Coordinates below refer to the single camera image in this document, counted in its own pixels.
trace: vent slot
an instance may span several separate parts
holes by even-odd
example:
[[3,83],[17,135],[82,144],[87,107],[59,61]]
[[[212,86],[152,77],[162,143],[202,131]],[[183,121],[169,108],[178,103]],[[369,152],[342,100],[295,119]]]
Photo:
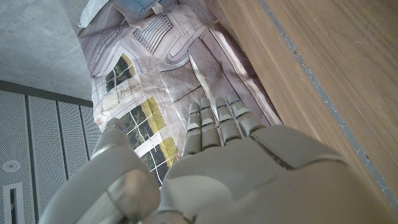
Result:
[[24,224],[24,193],[22,182],[2,187],[4,224]]

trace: metal strip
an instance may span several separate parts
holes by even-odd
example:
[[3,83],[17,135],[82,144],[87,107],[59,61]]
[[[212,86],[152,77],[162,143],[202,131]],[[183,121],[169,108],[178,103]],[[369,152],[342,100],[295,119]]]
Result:
[[60,117],[60,106],[58,102],[55,102],[55,105],[57,106],[57,117],[58,117],[58,127],[60,128],[60,136],[61,136],[61,147],[62,147],[62,155],[63,155],[63,165],[65,166],[65,177],[67,180],[69,179],[69,171],[68,171],[68,163],[67,163],[67,155],[65,152],[65,143],[63,141],[63,134],[62,134],[62,123],[61,123],[61,117]]
[[32,194],[33,194],[33,205],[35,212],[35,222],[39,222],[39,205],[37,203],[37,189],[36,189],[36,179],[35,179],[35,166],[33,160],[33,147],[32,147],[32,131],[30,128],[30,110],[29,110],[29,99],[27,95],[25,95],[25,107],[26,107],[26,123],[27,123],[27,135],[29,142],[29,155],[30,155],[30,174],[32,179]]
[[311,84],[314,86],[314,88],[317,90],[320,98],[325,102],[326,107],[329,109],[330,113],[333,115],[335,121],[337,122],[338,126],[341,128],[341,130],[344,132],[344,135],[348,139],[348,141],[351,143],[353,149],[359,156],[359,158],[362,160],[363,164],[365,167],[368,169],[368,172],[373,176],[374,180],[379,184],[381,191],[383,192],[384,196],[388,199],[389,203],[392,206],[392,209],[395,211],[396,214],[398,214],[398,200],[395,198],[394,194],[392,193],[390,187],[387,185],[387,183],[384,181],[383,177],[380,175],[379,171],[375,168],[373,162],[369,159],[369,157],[366,155],[362,145],[358,142],[358,140],[355,138],[354,133],[352,130],[348,127],[346,124],[346,121],[343,119],[343,117],[340,115],[338,110],[336,109],[335,105],[333,102],[330,100],[329,96],[326,94],[325,90],[323,89],[322,85],[320,82],[317,80],[313,72],[311,71],[310,68],[308,68],[304,64],[304,59],[301,55],[299,55],[296,51],[296,46],[290,39],[290,37],[287,35],[279,21],[276,19],[276,16],[272,13],[271,9],[268,7],[268,5],[264,2],[264,0],[259,0],[260,5],[262,8],[265,10],[269,18],[271,19],[272,23],[276,27],[276,29],[279,31],[280,36],[283,38],[284,42],[290,49],[291,53],[295,57],[296,61],[300,64],[300,67],[303,69],[305,74],[307,75],[307,78],[310,80]]

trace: wooden surface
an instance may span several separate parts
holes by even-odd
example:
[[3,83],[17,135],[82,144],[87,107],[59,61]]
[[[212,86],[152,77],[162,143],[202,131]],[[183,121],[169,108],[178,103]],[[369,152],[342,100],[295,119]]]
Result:
[[[396,3],[383,0],[265,2],[366,154],[398,195]],[[388,205],[259,2],[219,3],[282,122],[342,153]]]

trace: robotic hand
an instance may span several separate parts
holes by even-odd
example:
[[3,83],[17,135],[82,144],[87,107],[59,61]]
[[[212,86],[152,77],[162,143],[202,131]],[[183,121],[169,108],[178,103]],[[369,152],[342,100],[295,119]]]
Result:
[[207,98],[191,104],[182,160],[160,190],[112,119],[39,223],[395,222],[334,150],[285,126],[266,129],[235,94],[216,110],[218,121]]

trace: concrete wall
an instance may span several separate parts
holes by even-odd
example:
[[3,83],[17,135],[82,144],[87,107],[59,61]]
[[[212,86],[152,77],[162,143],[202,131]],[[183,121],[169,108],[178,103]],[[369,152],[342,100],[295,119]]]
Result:
[[91,100],[77,39],[88,0],[0,2],[0,80]]

